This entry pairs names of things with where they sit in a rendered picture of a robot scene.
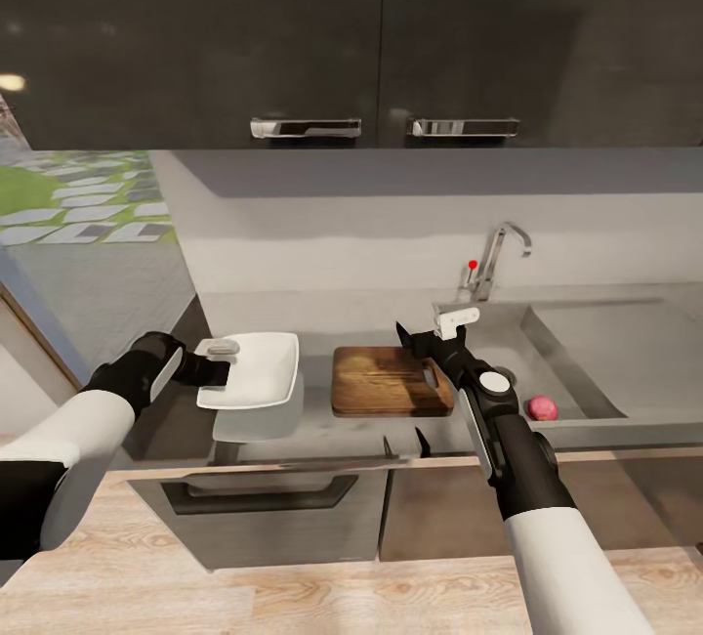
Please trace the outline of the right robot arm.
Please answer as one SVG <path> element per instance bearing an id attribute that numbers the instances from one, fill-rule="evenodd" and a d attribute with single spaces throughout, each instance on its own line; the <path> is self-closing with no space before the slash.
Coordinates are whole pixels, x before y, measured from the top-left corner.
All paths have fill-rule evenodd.
<path id="1" fill-rule="evenodd" d="M 608 562 L 568 488 L 549 440 L 519 414 L 507 376 L 465 346 L 479 310 L 437 315 L 410 334 L 415 360 L 432 357 L 459 393 L 482 473 L 496 488 L 533 635 L 657 635 Z"/>

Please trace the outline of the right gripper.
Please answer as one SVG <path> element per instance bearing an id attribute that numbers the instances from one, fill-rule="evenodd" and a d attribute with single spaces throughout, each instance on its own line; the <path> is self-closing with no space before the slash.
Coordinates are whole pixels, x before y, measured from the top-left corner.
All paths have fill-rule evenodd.
<path id="1" fill-rule="evenodd" d="M 445 364 L 459 352 L 473 353 L 465 346 L 467 327 L 458 325 L 456 327 L 457 337 L 453 339 L 443 340 L 440 336 L 434 335 L 434 330 L 419 334 L 410 334 L 406 332 L 406 328 L 396 323 L 396 330 L 400 335 L 402 347 L 406 350 L 412 349 L 412 356 L 415 360 L 422 360 L 432 357 L 439 365 L 443 373 L 445 373 Z"/>

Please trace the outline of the bowl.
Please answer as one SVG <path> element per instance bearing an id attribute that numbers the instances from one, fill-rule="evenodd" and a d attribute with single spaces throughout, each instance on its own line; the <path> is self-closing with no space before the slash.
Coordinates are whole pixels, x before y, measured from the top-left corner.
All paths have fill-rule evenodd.
<path id="1" fill-rule="evenodd" d="M 299 362 L 296 333 L 260 332 L 231 335 L 237 355 L 213 355 L 230 362 L 225 386 L 199 387 L 197 404 L 214 409 L 262 409 L 288 403 Z"/>

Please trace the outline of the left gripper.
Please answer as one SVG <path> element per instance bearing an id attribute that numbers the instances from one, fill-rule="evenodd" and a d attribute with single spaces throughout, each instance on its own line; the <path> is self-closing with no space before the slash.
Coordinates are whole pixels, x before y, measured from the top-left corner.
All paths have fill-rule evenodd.
<path id="1" fill-rule="evenodd" d="M 212 361 L 196 356 L 196 371 L 188 378 L 179 382 L 181 386 L 225 386 L 230 371 L 230 362 Z"/>

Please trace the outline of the cutting board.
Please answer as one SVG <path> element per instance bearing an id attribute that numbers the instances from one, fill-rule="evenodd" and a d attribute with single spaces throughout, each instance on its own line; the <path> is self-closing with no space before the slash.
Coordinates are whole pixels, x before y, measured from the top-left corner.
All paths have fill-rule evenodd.
<path id="1" fill-rule="evenodd" d="M 434 372 L 427 385 L 423 365 Z M 348 346 L 334 351 L 332 409 L 337 413 L 449 412 L 450 380 L 432 357 L 415 360 L 401 346 Z"/>

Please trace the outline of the vidalia onion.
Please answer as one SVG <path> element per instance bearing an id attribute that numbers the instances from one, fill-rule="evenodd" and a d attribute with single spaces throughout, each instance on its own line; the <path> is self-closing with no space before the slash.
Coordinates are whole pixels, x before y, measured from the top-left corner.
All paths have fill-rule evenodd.
<path id="1" fill-rule="evenodd" d="M 527 405 L 530 417 L 536 421 L 555 421 L 558 418 L 558 407 L 548 398 L 538 396 Z"/>

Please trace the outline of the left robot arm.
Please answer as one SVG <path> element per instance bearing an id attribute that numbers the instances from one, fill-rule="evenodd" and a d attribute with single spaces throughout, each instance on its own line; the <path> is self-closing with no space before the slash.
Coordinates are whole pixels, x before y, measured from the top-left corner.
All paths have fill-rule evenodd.
<path id="1" fill-rule="evenodd" d="M 194 354 L 149 331 L 76 396 L 23 436 L 0 446 L 0 589 L 38 552 L 58 549 L 86 514 L 128 433 L 167 382 L 225 386 L 232 339 L 203 339 Z"/>

